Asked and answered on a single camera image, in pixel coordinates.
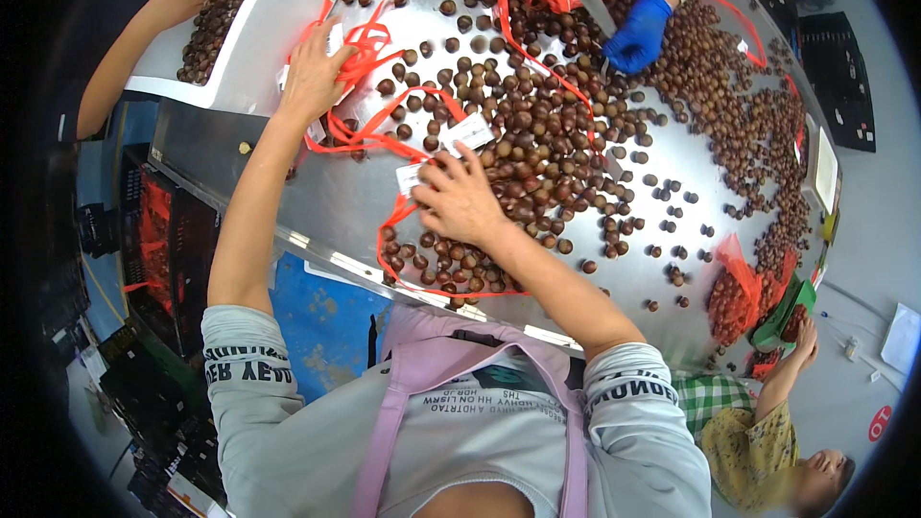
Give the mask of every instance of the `blue glove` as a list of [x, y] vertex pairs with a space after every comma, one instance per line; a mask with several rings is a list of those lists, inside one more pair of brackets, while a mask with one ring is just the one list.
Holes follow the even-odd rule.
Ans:
[[672, 7], [665, 0], [637, 0], [602, 52], [618, 71], [641, 71], [659, 57], [665, 22], [671, 15]]

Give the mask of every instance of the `white label tag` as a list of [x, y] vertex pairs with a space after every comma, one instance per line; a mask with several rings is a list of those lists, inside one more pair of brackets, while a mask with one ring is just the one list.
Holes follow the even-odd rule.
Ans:
[[342, 32], [342, 23], [334, 24], [330, 29], [330, 37], [326, 41], [326, 56], [334, 55], [343, 44], [345, 44], [345, 36]]
[[397, 185], [400, 187], [400, 194], [408, 197], [410, 190], [422, 183], [422, 181], [419, 180], [419, 169], [422, 168], [424, 164], [425, 163], [419, 163], [418, 165], [401, 166], [396, 170]]
[[463, 142], [469, 149], [477, 149], [487, 142], [495, 140], [492, 129], [480, 113], [475, 113], [457, 123], [453, 129], [448, 129], [444, 145], [445, 149], [454, 158], [460, 158], [461, 153], [454, 148], [457, 141]]
[[531, 70], [531, 72], [536, 72], [537, 74], [542, 74], [542, 75], [544, 75], [545, 77], [550, 76], [550, 72], [547, 71], [547, 69], [545, 69], [544, 67], [542, 67], [541, 65], [537, 64], [536, 62], [534, 62], [534, 61], [531, 60], [531, 59], [524, 59], [524, 66], [528, 67], [528, 68]]
[[604, 165], [605, 171], [611, 175], [615, 182], [619, 182], [621, 175], [624, 173], [624, 168], [617, 163], [617, 159], [614, 157], [614, 146], [604, 152], [604, 157], [607, 159]]
[[282, 69], [282, 72], [278, 74], [278, 91], [279, 92], [282, 92], [284, 90], [284, 86], [287, 84], [287, 74], [288, 74], [288, 71], [290, 70], [291, 70], [291, 65], [285, 64], [284, 68]]
[[323, 130], [323, 125], [319, 123], [319, 118], [311, 122], [310, 126], [307, 127], [307, 136], [317, 144], [326, 138], [326, 131]]

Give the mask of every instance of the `green checkered shirt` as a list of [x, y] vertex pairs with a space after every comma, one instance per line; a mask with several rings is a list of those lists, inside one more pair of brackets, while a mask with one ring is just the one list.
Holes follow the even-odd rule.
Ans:
[[688, 431], [700, 443], [707, 423], [722, 409], [746, 409], [754, 412], [757, 400], [735, 378], [723, 374], [672, 372], [672, 387], [678, 393], [678, 407], [687, 416]]

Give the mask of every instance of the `blue floor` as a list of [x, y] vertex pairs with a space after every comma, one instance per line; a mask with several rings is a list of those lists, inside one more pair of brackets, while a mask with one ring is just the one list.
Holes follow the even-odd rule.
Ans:
[[370, 317], [383, 328], [392, 304], [363, 288], [308, 274], [304, 261], [289, 253], [278, 261], [269, 297], [298, 392], [308, 402], [366, 370]]
[[[121, 103], [105, 140], [81, 144], [77, 206], [95, 202], [106, 209], [116, 206], [121, 146], [151, 142], [155, 124], [155, 103]], [[90, 300], [86, 318], [99, 340], [106, 340], [128, 316], [119, 255], [84, 256], [83, 270]], [[391, 304], [362, 288], [308, 274], [304, 261], [291, 254], [278, 261], [270, 296], [298, 390], [308, 402], [366, 369], [370, 317], [382, 329]]]

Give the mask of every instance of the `stainless steel table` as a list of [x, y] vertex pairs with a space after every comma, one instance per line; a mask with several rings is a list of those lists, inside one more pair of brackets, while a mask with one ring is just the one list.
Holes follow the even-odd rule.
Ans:
[[[434, 80], [439, 69], [454, 68], [460, 56], [468, 56], [473, 62], [489, 57], [504, 58], [488, 51], [483, 55], [471, 52], [471, 38], [477, 34], [492, 37], [495, 33], [491, 30], [478, 33], [474, 28], [466, 35], [460, 34], [456, 28], [456, 17], [444, 17], [438, 12], [442, 1], [410, 0], [406, 8], [388, 11], [381, 21], [390, 29], [393, 43], [384, 53], [398, 48], [418, 49], [421, 41], [431, 41], [435, 46], [432, 58], [420, 57], [419, 63], [407, 69], [418, 72], [423, 82]], [[750, 10], [750, 0], [728, 1], [752, 20], [766, 48], [771, 38], [779, 36], [779, 31], [762, 8]], [[482, 7], [466, 8], [462, 0], [455, 2], [458, 16], [469, 14], [475, 20], [479, 14], [487, 13]], [[344, 26], [348, 29], [365, 20], [371, 10], [362, 9], [357, 3], [348, 7], [339, 3], [334, 12], [343, 15]], [[718, 11], [722, 16], [722, 28], [742, 35], [746, 42], [754, 45], [735, 17], [729, 16], [724, 7], [718, 7]], [[461, 49], [456, 54], [444, 50], [444, 40], [450, 36], [460, 38]], [[559, 42], [542, 36], [541, 46], [545, 54], [552, 52], [562, 57]], [[807, 109], [828, 131], [804, 72], [795, 66], [789, 69], [789, 73]], [[362, 123], [367, 121], [384, 103], [374, 87], [383, 78], [391, 76], [389, 64], [378, 69], [340, 105], [337, 114], [342, 118], [358, 118]], [[756, 90], [766, 85], [778, 88], [777, 77], [755, 75], [753, 79]], [[397, 88], [400, 92], [404, 85], [398, 82]], [[641, 105], [630, 105], [653, 107], [671, 117], [671, 111], [659, 101], [658, 94], [652, 89], [646, 91], [646, 100]], [[406, 122], [413, 126], [415, 133], [412, 144], [419, 148], [428, 120], [429, 115], [425, 112], [407, 113]], [[237, 145], [241, 141], [258, 141], [265, 122], [265, 118], [201, 110], [164, 100], [160, 106], [151, 162], [178, 184], [223, 212], [236, 180], [246, 166], [247, 158], [237, 152]], [[389, 123], [382, 127], [383, 130], [394, 128], [395, 125], [389, 126]], [[731, 219], [723, 213], [724, 206], [739, 206], [741, 201], [721, 182], [720, 168], [713, 163], [707, 149], [708, 138], [689, 135], [687, 126], [675, 120], [664, 128], [650, 127], [649, 132], [655, 138], [654, 145], [645, 149], [649, 153], [649, 162], [645, 165], [630, 162], [630, 153], [637, 150], [633, 141], [625, 144], [628, 158], [621, 161], [622, 166], [635, 175], [628, 185], [637, 193], [636, 200], [631, 204], [632, 215], [645, 218], [646, 228], [624, 237], [630, 245], [627, 255], [617, 260], [605, 259], [601, 254], [601, 217], [595, 209], [589, 209], [577, 214], [567, 224], [562, 236], [572, 240], [575, 249], [565, 260], [574, 267], [583, 259], [598, 261], [598, 271], [589, 278], [611, 291], [616, 304], [639, 326], [650, 343], [662, 349], [667, 362], [674, 366], [700, 367], [717, 346], [709, 336], [706, 307], [713, 282], [722, 270], [716, 262], [705, 264], [700, 255], [704, 251], [715, 250], [722, 238], [736, 233], [747, 259], [753, 263], [754, 240], [775, 219], [776, 213], [756, 213], [751, 219], [740, 222]], [[386, 152], [372, 152], [362, 164], [354, 162], [347, 153], [339, 156], [309, 153], [295, 179], [288, 182], [284, 190], [276, 235], [285, 249], [311, 264], [347, 276], [353, 282], [393, 300], [443, 307], [447, 301], [445, 298], [411, 294], [405, 289], [391, 289], [381, 284], [382, 273], [375, 254], [376, 230], [389, 216], [397, 194], [393, 171], [403, 165], [405, 161]], [[681, 181], [682, 192], [675, 193], [669, 203], [653, 199], [652, 190], [642, 183], [643, 175], [647, 173], [656, 175], [660, 181]], [[686, 203], [682, 198], [685, 191], [697, 193], [700, 201], [694, 205]], [[684, 217], [676, 220], [668, 216], [668, 206], [682, 207]], [[812, 218], [812, 226], [818, 232], [821, 226], [819, 213], [814, 212]], [[660, 223], [665, 220], [675, 221], [678, 231], [668, 234], [661, 230]], [[714, 226], [716, 236], [708, 238], [703, 235], [703, 226]], [[416, 242], [422, 232], [415, 215], [404, 221], [398, 230], [402, 240], [412, 242]], [[822, 240], [818, 236], [812, 236], [811, 241], [812, 248], [803, 253], [801, 276], [812, 273], [822, 251]], [[644, 251], [649, 245], [662, 247], [662, 257], [652, 259], [647, 256]], [[688, 250], [690, 256], [687, 260], [671, 256], [675, 246]], [[693, 284], [680, 289], [674, 287], [665, 274], [665, 268], [671, 262], [677, 263], [682, 271], [692, 273], [695, 278]], [[689, 308], [683, 309], [676, 304], [679, 295], [691, 300]], [[659, 311], [652, 314], [646, 310], [646, 300], [658, 301], [661, 306]], [[530, 325], [554, 333], [561, 332], [533, 299], [523, 296], [487, 298], [476, 307], [467, 306], [463, 311], [519, 326]], [[569, 339], [563, 336], [560, 340]], [[736, 355], [739, 358], [735, 360], [740, 361], [747, 350], [748, 344], [740, 340], [721, 362], [725, 363]]]

